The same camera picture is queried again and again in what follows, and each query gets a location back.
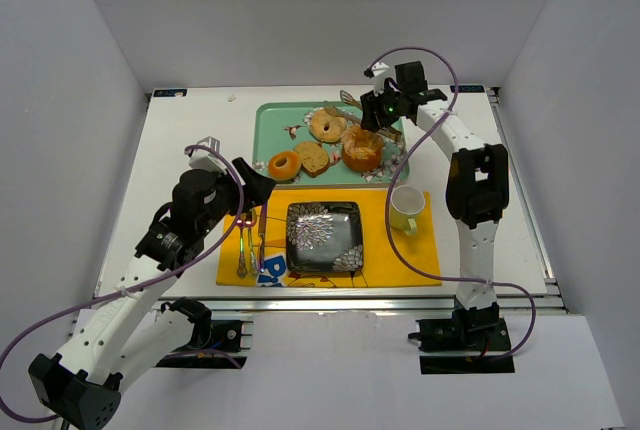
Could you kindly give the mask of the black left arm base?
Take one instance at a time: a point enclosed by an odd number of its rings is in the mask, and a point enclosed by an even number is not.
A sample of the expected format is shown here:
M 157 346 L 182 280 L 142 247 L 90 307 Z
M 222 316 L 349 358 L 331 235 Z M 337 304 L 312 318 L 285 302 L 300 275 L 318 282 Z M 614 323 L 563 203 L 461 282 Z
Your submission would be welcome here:
M 246 320 L 218 318 L 202 302 L 182 297 L 163 302 L 159 315 L 181 313 L 191 325 L 189 340 L 169 353 L 157 368 L 240 370 L 251 348 L 252 323 Z

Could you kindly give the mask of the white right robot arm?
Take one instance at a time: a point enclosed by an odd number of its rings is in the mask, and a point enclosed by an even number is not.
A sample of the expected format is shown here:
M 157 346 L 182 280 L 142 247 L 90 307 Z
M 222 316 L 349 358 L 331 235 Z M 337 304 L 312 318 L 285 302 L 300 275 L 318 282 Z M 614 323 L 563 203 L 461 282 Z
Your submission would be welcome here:
M 405 118 L 433 139 L 449 161 L 446 207 L 456 221 L 460 277 L 455 299 L 466 310 L 497 302 L 494 241 L 509 203 L 508 152 L 476 136 L 453 109 L 453 101 L 428 87 L 418 61 L 393 68 L 378 62 L 364 71 L 373 89 L 360 97 L 364 128 L 374 132 Z

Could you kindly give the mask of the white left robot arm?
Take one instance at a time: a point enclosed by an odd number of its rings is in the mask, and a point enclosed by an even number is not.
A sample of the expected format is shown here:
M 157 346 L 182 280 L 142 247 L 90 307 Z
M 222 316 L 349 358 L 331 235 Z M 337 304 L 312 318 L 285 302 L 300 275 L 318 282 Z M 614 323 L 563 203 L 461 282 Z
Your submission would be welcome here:
M 53 356 L 32 361 L 28 373 L 37 397 L 54 414 L 78 429 L 102 429 L 125 389 L 148 369 L 174 351 L 213 346 L 210 309 L 187 297 L 166 305 L 146 330 L 137 328 L 226 216 L 268 202 L 275 181 L 242 158 L 232 165 L 224 170 L 208 163 L 183 173 L 136 245 L 117 298 L 100 306 Z

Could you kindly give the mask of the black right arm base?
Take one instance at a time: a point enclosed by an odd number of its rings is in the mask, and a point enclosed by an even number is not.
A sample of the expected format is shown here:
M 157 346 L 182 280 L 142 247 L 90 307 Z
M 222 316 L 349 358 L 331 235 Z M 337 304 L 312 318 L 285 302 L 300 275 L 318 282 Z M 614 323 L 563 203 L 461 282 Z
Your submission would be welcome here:
M 423 375 L 513 374 L 511 340 L 497 303 L 478 310 L 456 305 L 451 316 L 421 319 L 407 339 L 418 346 Z

